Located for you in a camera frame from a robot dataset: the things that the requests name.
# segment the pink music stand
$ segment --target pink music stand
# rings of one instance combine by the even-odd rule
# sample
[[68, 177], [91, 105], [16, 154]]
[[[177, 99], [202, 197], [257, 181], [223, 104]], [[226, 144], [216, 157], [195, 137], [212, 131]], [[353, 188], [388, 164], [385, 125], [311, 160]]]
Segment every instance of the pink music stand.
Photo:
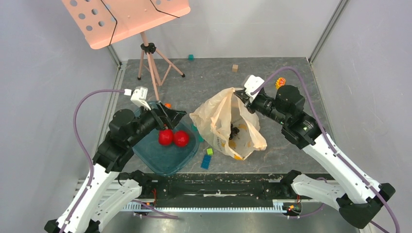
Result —
[[[157, 85], [161, 86], [170, 68], [180, 71], [159, 49], [149, 49], [151, 45], [145, 31], [181, 17], [190, 12], [189, 0], [62, 0], [63, 4], [85, 35], [86, 41], [92, 49], [100, 49], [135, 34], [140, 34], [143, 40], [140, 66], [137, 79], [141, 79], [144, 54], [152, 77], [154, 93], [159, 100]], [[167, 63], [169, 68], [160, 81], [160, 76], [153, 59], [157, 52]]]

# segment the plastic bag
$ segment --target plastic bag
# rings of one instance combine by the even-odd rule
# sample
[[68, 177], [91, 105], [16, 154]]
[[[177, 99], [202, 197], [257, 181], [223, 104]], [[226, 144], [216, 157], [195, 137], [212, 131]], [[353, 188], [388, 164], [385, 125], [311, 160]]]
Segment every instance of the plastic bag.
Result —
[[[259, 133], [259, 118], [244, 107], [233, 93], [240, 88], [222, 90], [189, 116], [199, 134], [212, 147], [238, 160], [245, 160], [255, 150], [265, 150], [265, 138]], [[239, 132], [229, 140], [230, 124]]]

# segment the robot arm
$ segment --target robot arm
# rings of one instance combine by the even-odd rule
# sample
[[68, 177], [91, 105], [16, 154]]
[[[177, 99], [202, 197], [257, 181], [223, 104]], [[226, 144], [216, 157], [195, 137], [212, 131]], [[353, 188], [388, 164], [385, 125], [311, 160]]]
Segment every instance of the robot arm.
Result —
[[395, 193], [388, 183], [380, 184], [356, 166], [332, 141], [338, 153], [334, 153], [327, 144], [316, 120], [303, 111], [305, 98], [297, 87], [285, 85], [278, 89], [275, 98], [266, 95], [264, 89], [252, 95], [263, 79], [253, 75], [246, 78], [245, 89], [238, 90], [235, 95], [242, 100], [249, 112], [260, 112], [266, 117], [282, 125], [282, 134], [292, 144], [320, 163], [339, 183], [330, 185], [291, 171], [282, 183], [291, 194], [307, 196], [321, 201], [337, 210], [343, 218], [357, 228], [364, 228], [383, 206], [368, 186], [341, 160], [340, 154], [356, 171], [364, 177], [387, 201]]
[[119, 210], [140, 196], [149, 179], [142, 172], [135, 171], [119, 190], [99, 205], [106, 189], [134, 155], [133, 146], [154, 129], [174, 129], [186, 114], [185, 111], [169, 109], [160, 102], [156, 103], [156, 108], [151, 108], [145, 101], [146, 95], [147, 89], [140, 87], [131, 96], [131, 101], [140, 107], [138, 117], [130, 109], [115, 112], [109, 123], [110, 130], [93, 157], [91, 184], [84, 182], [68, 209], [58, 219], [47, 222], [44, 228], [47, 232], [101, 232]]

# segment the red fruit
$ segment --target red fruit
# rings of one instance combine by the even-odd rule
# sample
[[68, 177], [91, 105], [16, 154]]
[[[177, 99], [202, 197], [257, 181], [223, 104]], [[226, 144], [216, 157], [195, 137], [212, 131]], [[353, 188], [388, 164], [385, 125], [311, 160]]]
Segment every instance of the red fruit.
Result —
[[189, 134], [183, 130], [177, 131], [173, 136], [173, 142], [178, 147], [185, 147], [189, 143]]
[[173, 142], [172, 130], [160, 130], [159, 131], [159, 144], [162, 146], [168, 146]]

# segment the floor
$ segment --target floor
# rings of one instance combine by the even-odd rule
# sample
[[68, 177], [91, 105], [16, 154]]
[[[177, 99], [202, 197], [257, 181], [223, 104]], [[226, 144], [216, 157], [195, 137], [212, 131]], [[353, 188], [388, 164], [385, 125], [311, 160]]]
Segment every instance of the floor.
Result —
[[[195, 59], [194, 61], [188, 61], [187, 59], [171, 59], [171, 61], [185, 73], [186, 77], [182, 78], [172, 69], [164, 84], [158, 87], [160, 100], [171, 103], [174, 109], [185, 110], [188, 113], [192, 113], [203, 102], [219, 91], [229, 87], [240, 87], [245, 77], [249, 74], [266, 79], [271, 73], [283, 66], [295, 67], [304, 77], [315, 110], [324, 123], [324, 127], [329, 131], [329, 124], [319, 90], [306, 58], [205, 58]], [[164, 60], [158, 59], [155, 62], [162, 77], [168, 68], [168, 64]], [[237, 73], [232, 72], [233, 64], [239, 65]], [[142, 80], [138, 81], [138, 66], [139, 60], [128, 61], [122, 88], [147, 87], [149, 89], [148, 100], [155, 100], [150, 74], [144, 68]], [[285, 71], [281, 74], [281, 77], [286, 79], [287, 84], [298, 86], [301, 94], [304, 95], [300, 82], [294, 73]], [[273, 82], [273, 87], [265, 88], [265, 91], [268, 95], [275, 96], [275, 81]], [[119, 96], [116, 110], [123, 108], [129, 108], [133, 111], [137, 109], [129, 98]], [[307, 101], [305, 102], [304, 110], [311, 114]], [[200, 168], [200, 164], [204, 155], [203, 151], [208, 147], [208, 143], [203, 142], [200, 144], [194, 158], [180, 172], [287, 173], [292, 169], [304, 173], [326, 172], [314, 159], [284, 138], [280, 132], [280, 125], [260, 114], [258, 115], [261, 127], [260, 133], [268, 144], [265, 151], [255, 151], [245, 161], [239, 161], [215, 150], [209, 169], [204, 170]], [[191, 123], [188, 115], [183, 120]], [[143, 172], [151, 172], [137, 156], [134, 156], [123, 171], [131, 172], [136, 169], [140, 169]]]
[[[319, 203], [304, 203], [302, 214]], [[102, 233], [358, 233], [335, 209], [326, 206], [319, 213], [294, 220], [274, 213], [169, 213], [179, 219], [140, 219], [131, 212], [119, 212]]]

